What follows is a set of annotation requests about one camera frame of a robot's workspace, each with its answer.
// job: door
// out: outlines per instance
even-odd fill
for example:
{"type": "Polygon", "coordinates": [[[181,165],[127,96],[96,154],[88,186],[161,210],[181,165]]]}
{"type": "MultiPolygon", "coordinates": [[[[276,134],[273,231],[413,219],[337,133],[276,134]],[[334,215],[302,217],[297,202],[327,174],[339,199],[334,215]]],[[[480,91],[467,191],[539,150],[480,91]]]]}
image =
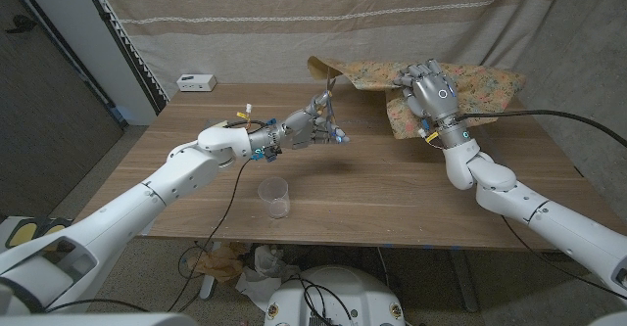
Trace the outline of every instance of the door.
{"type": "Polygon", "coordinates": [[[122,131],[20,0],[0,0],[0,213],[47,215],[122,131]]]}

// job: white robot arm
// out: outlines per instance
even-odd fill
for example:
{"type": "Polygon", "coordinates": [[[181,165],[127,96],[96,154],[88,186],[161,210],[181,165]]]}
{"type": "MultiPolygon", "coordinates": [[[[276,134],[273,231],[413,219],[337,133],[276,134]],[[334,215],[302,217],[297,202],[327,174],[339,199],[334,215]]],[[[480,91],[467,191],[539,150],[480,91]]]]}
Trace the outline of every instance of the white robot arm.
{"type": "Polygon", "coordinates": [[[155,173],[81,222],[0,255],[0,315],[43,312],[93,298],[128,241],[168,205],[211,183],[237,159],[265,157],[271,162],[282,146],[347,143],[334,122],[331,87],[327,83],[321,96],[280,124],[250,134],[244,128],[204,130],[196,141],[172,150],[155,173]],[[322,116],[324,109],[328,116],[322,116]]]}
{"type": "Polygon", "coordinates": [[[401,70],[395,83],[405,86],[412,112],[431,121],[442,139],[447,174],[456,188],[477,184],[476,199],[482,208],[527,225],[599,276],[609,289],[627,296],[627,237],[536,193],[517,181],[511,169],[480,152],[464,121],[458,121],[455,84],[435,60],[401,70]]]}

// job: clear plastic cup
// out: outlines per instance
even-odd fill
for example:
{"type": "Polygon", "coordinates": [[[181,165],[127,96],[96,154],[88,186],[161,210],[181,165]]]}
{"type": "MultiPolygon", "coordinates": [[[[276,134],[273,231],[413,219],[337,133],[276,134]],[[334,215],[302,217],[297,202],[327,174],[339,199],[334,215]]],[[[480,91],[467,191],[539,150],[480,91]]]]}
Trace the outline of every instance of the clear plastic cup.
{"type": "Polygon", "coordinates": [[[272,177],[264,180],[257,190],[264,201],[264,207],[272,218],[281,218],[290,211],[290,196],[287,182],[283,178],[272,177]]]}

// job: trash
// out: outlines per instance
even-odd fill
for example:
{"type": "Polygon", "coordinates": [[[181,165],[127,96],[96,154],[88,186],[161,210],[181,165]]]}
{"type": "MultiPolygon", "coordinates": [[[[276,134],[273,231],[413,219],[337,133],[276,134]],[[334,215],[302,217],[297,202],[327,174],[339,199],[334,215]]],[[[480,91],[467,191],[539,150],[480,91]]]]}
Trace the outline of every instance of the trash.
{"type": "MultiPolygon", "coordinates": [[[[200,254],[194,271],[214,276],[218,282],[228,281],[242,273],[244,262],[238,257],[247,252],[248,249],[242,243],[224,244],[208,254],[200,254]]],[[[187,259],[187,267],[192,269],[197,259],[195,256],[187,259]]]]}
{"type": "Polygon", "coordinates": [[[283,251],[276,246],[260,246],[255,249],[255,270],[244,267],[235,289],[248,296],[263,312],[272,294],[291,276],[300,272],[298,266],[282,260],[283,251]]]}

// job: beige backdrop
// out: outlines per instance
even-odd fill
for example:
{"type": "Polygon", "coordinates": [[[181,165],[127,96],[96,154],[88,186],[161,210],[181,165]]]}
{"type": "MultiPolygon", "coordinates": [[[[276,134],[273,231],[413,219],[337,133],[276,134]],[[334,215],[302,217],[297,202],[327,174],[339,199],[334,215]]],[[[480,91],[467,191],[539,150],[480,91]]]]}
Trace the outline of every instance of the beige backdrop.
{"type": "Polygon", "coordinates": [[[511,68],[553,0],[109,0],[168,93],[218,82],[313,82],[310,55],[511,68]]]}

